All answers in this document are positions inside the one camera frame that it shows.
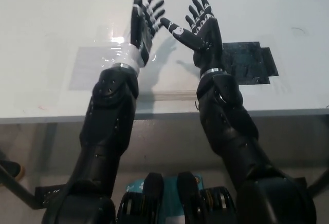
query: robot wrist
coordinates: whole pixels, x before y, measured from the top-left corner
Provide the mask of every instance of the robot wrist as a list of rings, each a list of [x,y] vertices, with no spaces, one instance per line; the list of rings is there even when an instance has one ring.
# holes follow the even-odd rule
[[[120,46],[121,53],[115,58],[111,67],[132,69],[138,77],[140,68],[145,66],[140,51],[131,43],[122,43]]]

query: tabletop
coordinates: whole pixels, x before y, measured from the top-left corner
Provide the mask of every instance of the tabletop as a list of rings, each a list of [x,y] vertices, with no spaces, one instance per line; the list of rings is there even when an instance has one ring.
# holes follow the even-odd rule
[[[166,17],[187,28],[192,1],[164,1]],[[246,54],[253,45],[267,70],[262,82],[240,85],[252,116],[329,114],[329,0],[208,1],[235,70],[237,45]],[[0,123],[82,121],[109,49],[129,33],[132,2],[0,0]],[[137,119],[197,115],[192,56],[157,33],[139,76]]]

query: gray floor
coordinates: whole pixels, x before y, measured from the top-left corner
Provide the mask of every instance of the gray floor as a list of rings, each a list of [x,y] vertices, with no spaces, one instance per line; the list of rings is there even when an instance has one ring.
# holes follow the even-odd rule
[[[293,177],[314,182],[329,162],[329,129],[325,117],[257,118],[260,143],[273,162]],[[81,123],[0,126],[3,156],[26,167],[22,184],[65,183],[80,151]],[[201,173],[206,187],[225,185],[235,195],[222,161],[209,148],[197,120],[136,121],[130,147],[122,156],[113,201],[119,205],[125,186],[148,172],[174,175]],[[0,223],[40,223],[44,210],[32,211],[0,188]],[[315,199],[318,223],[329,218],[329,191]]]

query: robotic hand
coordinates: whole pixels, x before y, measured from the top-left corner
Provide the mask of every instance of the robotic hand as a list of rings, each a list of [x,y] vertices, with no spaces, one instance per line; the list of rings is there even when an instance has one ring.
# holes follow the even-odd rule
[[[142,0],[134,0],[130,43],[121,44],[122,54],[101,72],[93,88],[80,133],[79,159],[67,184],[49,203],[42,223],[116,222],[111,196],[120,157],[129,145],[139,68],[148,62],[152,38],[161,27],[157,19],[165,12],[155,13],[163,0],[153,8],[151,1],[143,5]]]
[[[223,159],[237,191],[238,222],[316,223],[315,206],[306,187],[275,168],[258,144],[258,130],[243,107],[239,86],[234,76],[225,72],[221,33],[211,6],[207,0],[201,0],[202,4],[198,0],[192,2],[197,9],[189,7],[194,19],[186,16],[191,31],[167,18],[162,18],[161,23],[178,41],[194,50],[193,61],[200,68],[201,77],[196,93],[201,124],[212,150]],[[191,182],[188,180],[191,175],[183,176],[178,176],[177,186],[182,182]],[[218,223],[219,216],[212,206],[208,206],[209,212],[205,214],[203,210],[206,208],[202,203],[195,204],[199,202],[195,200],[199,198],[195,188],[180,194],[186,223]],[[213,198],[214,194],[206,195],[208,202],[218,202],[218,197]],[[190,202],[194,199],[194,209],[186,209],[187,199]],[[220,199],[225,205],[231,202],[227,197]],[[203,222],[192,221],[190,216],[195,219],[199,212],[202,212]],[[225,220],[231,222],[221,223],[235,223],[231,216]]]

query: transparent plastic sheet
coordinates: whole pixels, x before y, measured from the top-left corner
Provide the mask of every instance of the transparent plastic sheet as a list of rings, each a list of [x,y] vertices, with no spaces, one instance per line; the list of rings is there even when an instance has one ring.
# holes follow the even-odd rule
[[[112,35],[113,27],[100,26],[94,43],[90,46],[84,46],[78,49],[70,79],[69,90],[91,91],[101,71],[111,68],[114,64],[122,61],[122,55],[127,53],[126,45],[129,43],[130,31],[126,29],[123,36]],[[160,86],[154,90],[155,85],[159,84],[161,70],[164,65],[168,63],[168,59],[164,59],[164,55],[167,55],[168,50],[171,49],[171,44],[174,43],[176,43],[175,39],[169,35],[168,39],[165,40],[155,52],[150,53],[147,66],[140,68],[138,76],[140,91],[139,101],[196,100],[195,90],[193,89],[180,91],[179,89],[171,90],[171,88],[167,88],[167,90],[162,91],[160,83]],[[179,81],[179,76],[175,74],[174,76],[170,76],[169,80],[171,85],[175,85],[175,82]]]

